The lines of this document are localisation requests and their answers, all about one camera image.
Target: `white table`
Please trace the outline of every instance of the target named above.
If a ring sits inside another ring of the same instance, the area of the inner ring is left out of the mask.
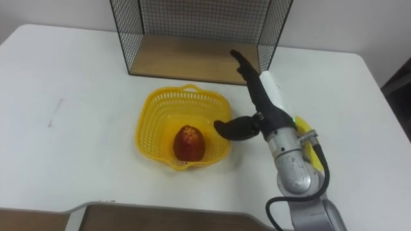
[[[320,134],[328,196],[347,228],[405,230],[411,145],[363,60],[280,47],[270,71]],[[270,225],[265,202],[280,192],[262,137],[234,142],[226,159],[195,171],[136,150],[147,95],[186,83],[129,76],[116,33],[21,26],[0,46],[0,208],[72,212],[105,202],[239,212]],[[234,116],[254,113],[245,87],[196,85],[223,94]],[[292,228],[285,203],[272,212]]]

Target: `black robotic finger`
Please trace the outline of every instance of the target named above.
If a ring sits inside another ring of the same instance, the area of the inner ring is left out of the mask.
[[[243,77],[245,81],[249,81],[250,78],[259,78],[258,71],[253,68],[251,63],[238,51],[231,50],[231,56],[233,56],[240,65],[237,72]]]
[[[241,116],[227,123],[215,121],[214,128],[218,134],[230,141],[244,141],[259,133],[251,116]]]

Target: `basket handle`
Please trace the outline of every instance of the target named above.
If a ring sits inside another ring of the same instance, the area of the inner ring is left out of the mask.
[[[188,89],[193,89],[196,92],[204,92],[205,90],[201,89],[200,87],[197,87],[194,84],[186,84],[184,86],[179,87],[179,90],[188,90]]]

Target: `black cable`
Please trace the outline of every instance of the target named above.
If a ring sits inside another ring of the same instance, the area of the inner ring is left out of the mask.
[[[306,202],[306,201],[311,201],[319,198],[322,196],[328,188],[329,185],[329,168],[327,164],[326,157],[324,156],[324,153],[322,152],[322,148],[320,144],[313,145],[313,149],[315,153],[317,154],[320,163],[322,164],[322,167],[324,168],[324,183],[322,184],[321,188],[311,196],[305,196],[305,197],[293,197],[293,196],[278,196],[275,198],[271,198],[267,201],[265,204],[265,212],[267,213],[268,219],[271,221],[272,225],[274,225],[275,229],[277,231],[283,231],[283,229],[275,222],[274,218],[271,215],[270,212],[270,206],[274,202],[279,202],[279,201],[286,201],[286,202]]]

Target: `plastic basket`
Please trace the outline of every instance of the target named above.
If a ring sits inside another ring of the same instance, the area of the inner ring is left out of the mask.
[[[146,99],[137,126],[136,146],[146,157],[175,170],[213,164],[230,149],[230,142],[219,136],[213,123],[230,119],[230,105],[220,94],[192,84],[161,88]],[[201,161],[182,162],[174,155],[174,137],[184,125],[198,128],[204,136],[206,151]]]

